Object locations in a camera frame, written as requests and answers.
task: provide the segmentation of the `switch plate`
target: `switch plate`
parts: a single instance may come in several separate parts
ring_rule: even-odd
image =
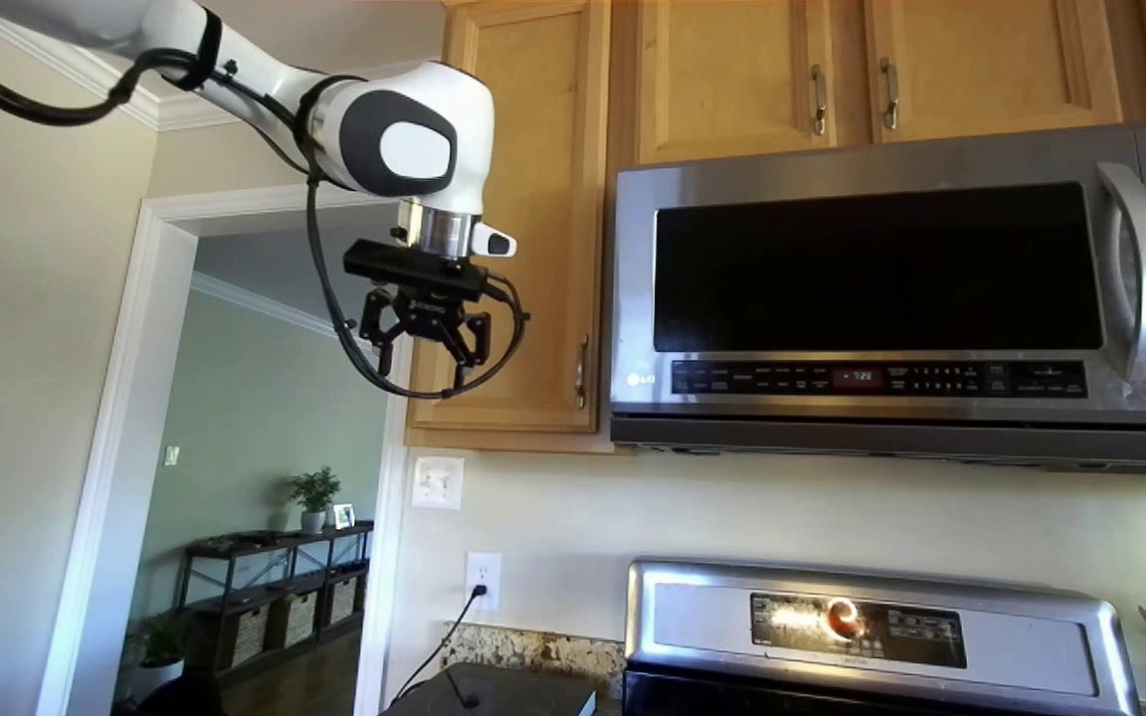
[[[414,462],[414,508],[461,509],[463,506],[462,457],[424,455]]]
[[[471,606],[481,612],[496,612],[497,597],[502,590],[502,554],[496,552],[468,553],[468,582],[465,582],[464,600],[471,599],[471,590],[477,584],[485,584],[486,595],[477,597]]]

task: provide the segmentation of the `potted plant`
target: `potted plant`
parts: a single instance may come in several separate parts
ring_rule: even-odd
[[[330,465],[323,465],[316,472],[305,472],[290,481],[295,493],[290,494],[291,499],[297,499],[304,506],[304,514],[299,517],[299,526],[304,532],[314,535],[321,532],[321,527],[327,524],[327,509],[330,501],[338,493],[338,477],[333,474]]]
[[[131,691],[136,703],[183,674],[190,624],[186,615],[163,612],[135,625],[132,640],[140,652],[140,661],[132,671]]]

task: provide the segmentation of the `over-the-range microwave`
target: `over-the-range microwave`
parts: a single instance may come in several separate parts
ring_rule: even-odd
[[[1146,463],[1146,124],[618,178],[614,442]]]

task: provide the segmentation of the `wooden floor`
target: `wooden floor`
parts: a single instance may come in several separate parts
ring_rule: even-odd
[[[322,644],[292,661],[223,690],[228,716],[350,716],[360,634]]]

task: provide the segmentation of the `green wall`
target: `green wall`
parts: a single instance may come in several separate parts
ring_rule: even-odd
[[[159,455],[132,620],[171,607],[188,541],[298,529],[288,475],[330,465],[343,483],[336,502],[374,518],[386,404],[336,340],[193,291],[163,434],[163,446],[179,446],[179,463],[162,466]],[[265,565],[240,562],[237,581]],[[194,580],[190,599],[209,593]]]

